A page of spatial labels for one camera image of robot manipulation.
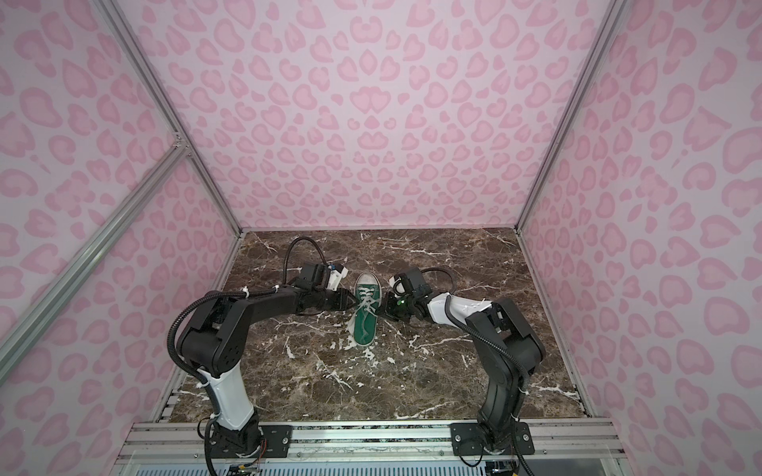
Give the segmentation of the white shoelace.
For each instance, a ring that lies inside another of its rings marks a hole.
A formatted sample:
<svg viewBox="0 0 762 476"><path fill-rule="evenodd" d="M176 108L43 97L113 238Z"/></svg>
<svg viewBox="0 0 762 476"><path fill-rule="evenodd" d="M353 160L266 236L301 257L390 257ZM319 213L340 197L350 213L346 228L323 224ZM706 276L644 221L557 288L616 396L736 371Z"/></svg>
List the white shoelace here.
<svg viewBox="0 0 762 476"><path fill-rule="evenodd" d="M359 319L377 317L381 304L381 289L377 285L358 285L355 293L359 303L356 314Z"/></svg>

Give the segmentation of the green canvas sneaker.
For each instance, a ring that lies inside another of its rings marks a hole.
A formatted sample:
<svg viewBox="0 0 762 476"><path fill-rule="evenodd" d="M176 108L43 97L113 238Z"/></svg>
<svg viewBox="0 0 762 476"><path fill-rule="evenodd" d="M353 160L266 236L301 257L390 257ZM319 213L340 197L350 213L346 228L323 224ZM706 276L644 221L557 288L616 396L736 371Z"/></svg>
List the green canvas sneaker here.
<svg viewBox="0 0 762 476"><path fill-rule="evenodd" d="M354 309L353 338L360 346L373 343L376 335L377 313L381 305L382 293L378 279L369 273L360 275L354 287L357 300Z"/></svg>

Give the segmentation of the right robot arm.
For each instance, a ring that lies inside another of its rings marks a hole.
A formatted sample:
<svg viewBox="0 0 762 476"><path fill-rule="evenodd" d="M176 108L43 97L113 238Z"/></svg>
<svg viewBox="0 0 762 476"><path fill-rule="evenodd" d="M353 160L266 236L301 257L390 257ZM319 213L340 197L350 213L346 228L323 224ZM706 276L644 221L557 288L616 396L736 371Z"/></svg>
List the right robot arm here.
<svg viewBox="0 0 762 476"><path fill-rule="evenodd" d="M513 299L476 301L450 293L431 297L389 292L381 301L380 313L391 321L416 317L467 334L488 377L485 401L476 418L482 448L492 453L509 448L533 452L520 414L531 377L547 351Z"/></svg>

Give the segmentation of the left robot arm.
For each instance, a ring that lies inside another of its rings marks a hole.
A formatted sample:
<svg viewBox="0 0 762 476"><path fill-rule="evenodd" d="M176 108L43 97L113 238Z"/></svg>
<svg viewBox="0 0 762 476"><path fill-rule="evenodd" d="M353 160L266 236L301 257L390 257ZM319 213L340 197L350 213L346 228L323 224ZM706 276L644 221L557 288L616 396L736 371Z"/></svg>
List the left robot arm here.
<svg viewBox="0 0 762 476"><path fill-rule="evenodd" d="M240 361L255 323L298 315L306 309L347 311L359 304L352 291L290 286L250 294L209 292L188 305L170 325L171 360L206 391L212 414L204 426L204 459L265 455L266 436L242 381Z"/></svg>

